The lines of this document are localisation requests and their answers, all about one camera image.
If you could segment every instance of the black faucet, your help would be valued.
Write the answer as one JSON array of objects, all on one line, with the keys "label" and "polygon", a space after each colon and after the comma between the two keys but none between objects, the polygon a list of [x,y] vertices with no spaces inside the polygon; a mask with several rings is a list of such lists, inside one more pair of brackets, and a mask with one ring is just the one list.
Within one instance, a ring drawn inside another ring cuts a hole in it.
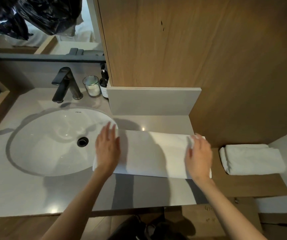
[{"label": "black faucet", "polygon": [[56,93],[54,94],[52,101],[56,103],[62,103],[67,93],[68,88],[72,93],[72,97],[75,100],[82,99],[83,94],[80,92],[76,80],[69,67],[63,67],[59,70],[57,76],[52,81],[53,85],[59,85]]}]

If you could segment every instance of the bottle label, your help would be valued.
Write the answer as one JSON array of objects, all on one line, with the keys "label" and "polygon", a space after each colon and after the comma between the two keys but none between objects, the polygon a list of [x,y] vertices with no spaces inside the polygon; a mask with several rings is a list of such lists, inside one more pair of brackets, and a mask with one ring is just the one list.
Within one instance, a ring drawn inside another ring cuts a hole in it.
[{"label": "bottle label", "polygon": [[105,98],[108,98],[107,88],[100,86],[100,89],[101,89],[102,96],[104,96]]}]

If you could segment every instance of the countertop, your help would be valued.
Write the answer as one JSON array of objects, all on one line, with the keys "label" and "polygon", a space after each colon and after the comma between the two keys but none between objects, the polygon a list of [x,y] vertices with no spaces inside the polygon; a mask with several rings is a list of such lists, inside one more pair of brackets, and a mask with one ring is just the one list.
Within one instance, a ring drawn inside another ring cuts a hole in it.
[{"label": "countertop", "polygon": [[[92,168],[56,177],[40,177],[13,167],[6,156],[6,144],[22,120],[60,108],[89,107],[115,119],[120,129],[161,133],[193,134],[188,116],[112,116],[103,97],[90,98],[85,91],[81,100],[70,92],[64,102],[52,102],[55,88],[35,88],[21,95],[0,124],[0,217],[61,213],[82,190]],[[189,179],[113,174],[103,186],[93,211],[157,206],[204,204],[207,200]]]}]

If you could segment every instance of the wooden wall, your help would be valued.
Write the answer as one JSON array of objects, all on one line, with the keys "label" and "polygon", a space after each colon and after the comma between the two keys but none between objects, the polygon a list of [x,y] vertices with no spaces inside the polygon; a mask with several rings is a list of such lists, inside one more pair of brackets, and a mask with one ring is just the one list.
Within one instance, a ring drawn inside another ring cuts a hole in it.
[{"label": "wooden wall", "polygon": [[287,134],[287,0],[98,0],[114,86],[201,87],[214,147]]}]

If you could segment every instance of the bathroom sink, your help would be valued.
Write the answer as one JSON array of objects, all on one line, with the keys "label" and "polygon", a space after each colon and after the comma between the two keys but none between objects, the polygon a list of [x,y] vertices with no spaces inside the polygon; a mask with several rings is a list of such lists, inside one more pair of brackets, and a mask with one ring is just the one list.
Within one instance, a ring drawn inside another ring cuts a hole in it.
[{"label": "bathroom sink", "polygon": [[39,176],[76,173],[92,166],[95,141],[114,120],[94,109],[62,109],[24,121],[11,135],[7,157],[16,168]]}]

